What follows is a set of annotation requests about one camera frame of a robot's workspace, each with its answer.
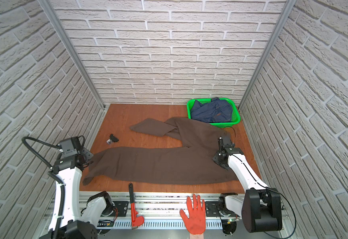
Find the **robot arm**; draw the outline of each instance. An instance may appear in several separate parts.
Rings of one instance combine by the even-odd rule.
[[[240,216],[248,232],[281,230],[280,194],[276,189],[268,188],[230,139],[219,138],[218,142],[219,150],[213,157],[214,162],[224,169],[231,168],[246,192],[244,200],[237,195],[223,195],[222,207]]]

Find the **black cable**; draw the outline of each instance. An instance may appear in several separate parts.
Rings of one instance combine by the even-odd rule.
[[[56,175],[54,175],[52,173],[52,171],[48,172],[48,175],[54,179],[55,181],[57,181],[57,183],[60,184],[60,190],[61,190],[61,197],[60,197],[60,207],[58,209],[58,218],[57,218],[57,222],[56,222],[56,227],[55,227],[55,231],[53,233],[53,239],[57,239],[58,236],[58,231],[60,230],[60,226],[61,226],[61,220],[62,220],[62,212],[64,211],[64,203],[65,203],[65,185],[64,182],[57,177]]]
[[[234,144],[236,143],[236,132],[235,132],[235,129],[231,126],[226,126],[224,128],[232,128],[234,130]]]
[[[277,191],[275,191],[275,190],[269,189],[268,187],[264,187],[264,186],[262,186],[261,184],[259,184],[258,181],[257,181],[257,180],[254,178],[254,176],[251,174],[250,170],[248,170],[247,166],[246,166],[244,163],[243,163],[243,165],[246,167],[246,169],[247,169],[247,171],[250,173],[251,177],[253,177],[253,179],[255,180],[255,182],[256,182],[259,186],[265,188],[265,189],[268,190],[268,191],[272,191],[272,192],[278,193],[278,194],[280,194],[284,199],[286,199],[288,205],[289,205],[290,208],[291,208],[292,214],[294,215],[295,226],[294,226],[294,229],[293,229],[292,233],[291,233],[288,237],[275,237],[275,236],[272,236],[272,235],[268,234],[268,233],[265,232],[265,231],[264,231],[264,233],[266,233],[266,234],[269,235],[270,237],[276,238],[276,239],[287,239],[287,238],[292,237],[292,235],[295,233],[295,230],[296,230],[296,215],[295,215],[295,212],[294,212],[294,210],[293,210],[293,208],[292,208],[292,206],[291,206],[291,203],[290,203],[290,202],[287,200],[287,198],[286,198],[283,194],[281,194],[280,192],[277,192]]]
[[[47,165],[47,167],[50,169],[52,167],[52,165],[43,157],[41,156],[36,150],[34,150],[28,143],[26,140],[33,140],[35,142],[38,142],[38,143],[42,143],[43,145],[46,145],[46,146],[49,146],[49,147],[53,147],[53,148],[58,148],[60,149],[61,147],[58,147],[58,146],[55,146],[55,145],[51,145],[51,144],[48,144],[44,141],[41,141],[41,140],[38,140],[38,139],[35,139],[35,138],[32,138],[32,137],[28,137],[28,136],[25,136],[25,137],[22,137],[21,141],[23,142],[23,144],[25,145],[25,147],[27,147],[27,149],[29,151],[31,151],[33,154],[35,154],[39,159],[41,159],[41,161],[43,161],[44,164]]]

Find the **small black object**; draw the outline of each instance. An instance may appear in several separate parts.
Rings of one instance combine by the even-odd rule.
[[[109,144],[111,144],[111,143],[113,143],[113,142],[118,142],[119,141],[119,139],[116,137],[116,136],[114,136],[113,134],[111,134],[110,136],[109,136],[109,139],[106,141],[107,143],[108,143],[108,145]]]
[[[279,231],[282,229],[280,194],[276,189],[247,189],[244,196],[242,219],[248,232]],[[267,202],[261,205],[260,199]]]

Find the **metal vent grille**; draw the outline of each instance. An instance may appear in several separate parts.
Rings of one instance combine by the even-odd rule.
[[[131,229],[130,219],[117,219],[111,229]],[[109,229],[109,227],[97,227],[97,229]],[[186,229],[182,219],[145,219],[138,229]],[[206,229],[222,229],[219,219],[206,219]]]

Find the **red work glove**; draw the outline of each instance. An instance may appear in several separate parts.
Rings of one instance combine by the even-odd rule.
[[[194,208],[193,204],[191,203],[190,197],[187,197],[186,204],[187,209],[189,210],[189,216],[188,218],[186,216],[186,213],[183,209],[179,211],[179,214],[181,214],[181,217],[183,219],[183,222],[185,223],[186,229],[193,235],[202,234],[206,230],[206,205],[205,200],[202,199],[203,206],[200,204],[200,196],[198,195],[198,198],[196,199],[196,195],[193,194],[193,201],[194,201]]]

